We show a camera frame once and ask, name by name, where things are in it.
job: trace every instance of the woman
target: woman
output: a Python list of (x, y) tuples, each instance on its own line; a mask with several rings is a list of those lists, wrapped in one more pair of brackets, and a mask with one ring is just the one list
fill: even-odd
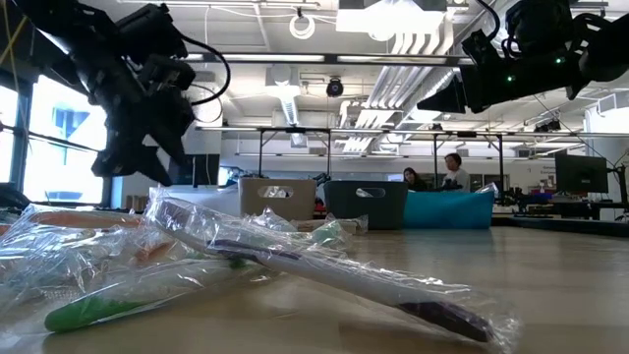
[(470, 175), (461, 168), (463, 160), (458, 153), (448, 153), (445, 156), (445, 166), (448, 173), (443, 179), (443, 190), (470, 192)]
[(404, 169), (404, 181), (409, 185), (409, 189), (415, 192), (422, 192), (428, 189), (428, 186), (420, 176), (411, 167)]

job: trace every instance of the security camera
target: security camera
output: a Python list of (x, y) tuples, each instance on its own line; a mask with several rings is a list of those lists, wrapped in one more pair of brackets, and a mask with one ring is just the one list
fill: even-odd
[(330, 79), (330, 83), (327, 84), (327, 92), (328, 97), (338, 97), (343, 94), (343, 84), (341, 84), (340, 78), (332, 78)]

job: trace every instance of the computer monitor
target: computer monitor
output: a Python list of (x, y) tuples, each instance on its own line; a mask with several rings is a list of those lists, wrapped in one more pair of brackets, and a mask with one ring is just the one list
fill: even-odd
[(602, 157), (557, 154), (557, 192), (607, 193), (607, 161)]
[(219, 154), (189, 154), (186, 155), (186, 163), (183, 165), (178, 165), (171, 159), (168, 175), (174, 185), (216, 185), (219, 164)]

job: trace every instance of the man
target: man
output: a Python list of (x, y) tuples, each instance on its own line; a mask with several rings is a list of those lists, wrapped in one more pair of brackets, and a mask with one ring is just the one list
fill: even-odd
[(443, 179), (444, 191), (470, 192), (470, 175), (461, 168), (463, 160), (458, 153), (448, 153), (445, 156), (445, 166), (448, 174)]

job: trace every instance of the wooden table surface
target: wooden table surface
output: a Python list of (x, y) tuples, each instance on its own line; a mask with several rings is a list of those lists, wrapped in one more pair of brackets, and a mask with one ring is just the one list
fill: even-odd
[[(466, 283), (511, 301), (517, 353), (629, 353), (629, 239), (517, 228), (355, 238), (362, 262)], [(290, 275), (60, 335), (6, 337), (2, 353), (483, 353), (384, 320), (375, 304)]]

